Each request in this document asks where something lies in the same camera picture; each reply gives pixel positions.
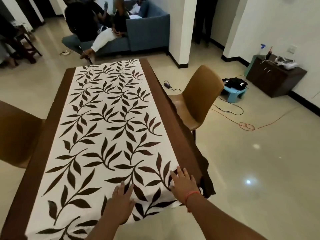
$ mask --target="leaf-patterned table runner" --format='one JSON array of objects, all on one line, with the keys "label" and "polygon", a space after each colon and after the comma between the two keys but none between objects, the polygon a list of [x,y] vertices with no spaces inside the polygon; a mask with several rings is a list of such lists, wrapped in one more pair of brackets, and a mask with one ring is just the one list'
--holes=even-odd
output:
[{"label": "leaf-patterned table runner", "polygon": [[84,239],[121,181],[135,184],[127,223],[176,207],[177,166],[139,60],[78,67],[26,236]]}]

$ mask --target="gray couch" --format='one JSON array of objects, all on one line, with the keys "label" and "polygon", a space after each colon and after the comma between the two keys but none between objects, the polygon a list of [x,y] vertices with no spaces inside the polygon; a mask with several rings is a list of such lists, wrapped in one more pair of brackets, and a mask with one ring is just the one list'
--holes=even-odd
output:
[{"label": "gray couch", "polygon": [[[96,57],[111,53],[136,52],[154,48],[168,48],[170,36],[170,15],[151,1],[144,1],[139,12],[141,19],[127,19],[128,36],[117,38],[97,53]],[[82,50],[89,49],[93,41],[83,42]]]}]

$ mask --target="beige floor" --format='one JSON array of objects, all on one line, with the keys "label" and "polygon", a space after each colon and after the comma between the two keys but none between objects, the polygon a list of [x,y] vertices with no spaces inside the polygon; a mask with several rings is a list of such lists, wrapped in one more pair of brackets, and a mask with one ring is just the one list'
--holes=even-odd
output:
[{"label": "beige floor", "polygon": [[[59,56],[65,50],[61,38],[69,34],[63,19],[48,21],[35,33],[43,57],[38,63],[22,63],[14,70],[0,70],[0,100],[45,119],[66,68],[86,65],[78,55]],[[242,75],[238,62],[223,62],[222,51],[192,44],[189,68],[177,69],[163,53],[146,56],[160,82],[183,89],[201,64],[222,78]],[[123,60],[126,57],[105,59]],[[224,110],[241,112],[221,100]],[[320,236],[320,118],[287,96],[269,98],[253,85],[237,103],[244,114],[225,113],[235,122],[256,128],[269,124],[296,108],[275,124],[244,131],[222,115],[210,111],[197,130],[197,146],[209,160],[209,174],[216,195],[210,201],[268,239],[319,239]],[[0,161],[0,226],[22,179],[24,170]],[[185,208],[167,210],[147,220],[122,226],[116,239],[204,239]]]}]

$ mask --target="white pants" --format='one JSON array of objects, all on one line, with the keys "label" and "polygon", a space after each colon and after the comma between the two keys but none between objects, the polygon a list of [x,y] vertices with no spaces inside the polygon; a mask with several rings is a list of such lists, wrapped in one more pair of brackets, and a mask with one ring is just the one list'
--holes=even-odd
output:
[{"label": "white pants", "polygon": [[112,28],[107,28],[97,36],[91,48],[94,50],[94,52],[97,52],[108,42],[113,41],[116,38],[118,37],[113,33]]}]

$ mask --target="dining table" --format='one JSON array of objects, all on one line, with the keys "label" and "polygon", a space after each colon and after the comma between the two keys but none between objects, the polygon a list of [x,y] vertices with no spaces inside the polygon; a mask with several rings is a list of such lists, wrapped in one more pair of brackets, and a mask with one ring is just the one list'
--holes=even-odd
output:
[{"label": "dining table", "polygon": [[178,207],[177,166],[206,198],[215,194],[208,161],[147,59],[69,68],[0,240],[85,239],[122,181],[136,202],[126,224]]}]

